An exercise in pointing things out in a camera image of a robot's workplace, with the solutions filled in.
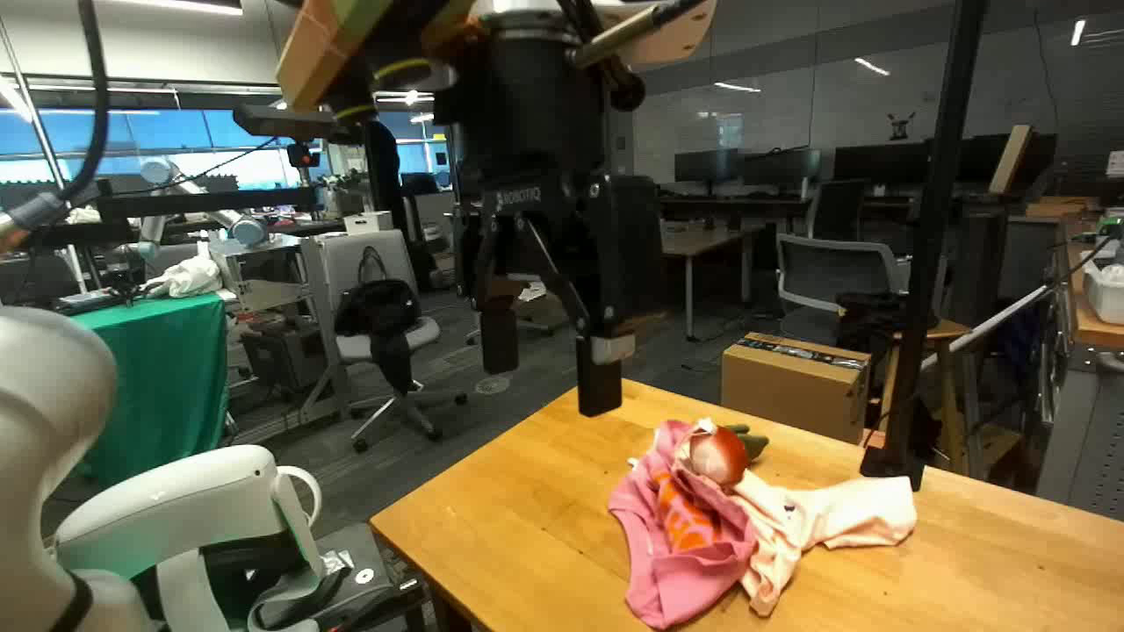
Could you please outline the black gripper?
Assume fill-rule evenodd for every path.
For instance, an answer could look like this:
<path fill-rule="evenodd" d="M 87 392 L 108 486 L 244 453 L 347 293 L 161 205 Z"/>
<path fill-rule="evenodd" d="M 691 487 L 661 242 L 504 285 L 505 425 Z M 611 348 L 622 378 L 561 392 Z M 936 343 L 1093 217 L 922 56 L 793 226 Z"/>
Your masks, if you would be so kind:
<path fill-rule="evenodd" d="M 622 56 L 581 62 L 566 20 L 485 20 L 453 60 L 451 122 L 459 132 L 459 285 L 478 310 L 480 366 L 519 366 L 515 285 L 497 275 L 487 226 L 515 214 L 515 272 L 541 276 L 575 331 L 575 406 L 622 403 L 625 331 L 620 208 L 590 186 L 609 177 L 606 111 L 638 104 Z"/>

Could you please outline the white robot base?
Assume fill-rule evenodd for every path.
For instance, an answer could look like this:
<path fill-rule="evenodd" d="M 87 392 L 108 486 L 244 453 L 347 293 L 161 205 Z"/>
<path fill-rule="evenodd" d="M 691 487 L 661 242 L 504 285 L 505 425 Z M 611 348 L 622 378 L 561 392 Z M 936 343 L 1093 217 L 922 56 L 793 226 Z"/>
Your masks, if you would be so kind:
<path fill-rule="evenodd" d="M 103 434 L 108 343 L 66 315 L 0 310 L 4 632 L 377 632 L 426 626 L 426 592 L 373 584 L 312 537 L 312 478 L 262 446 L 133 473 L 61 526 L 51 496 Z"/>

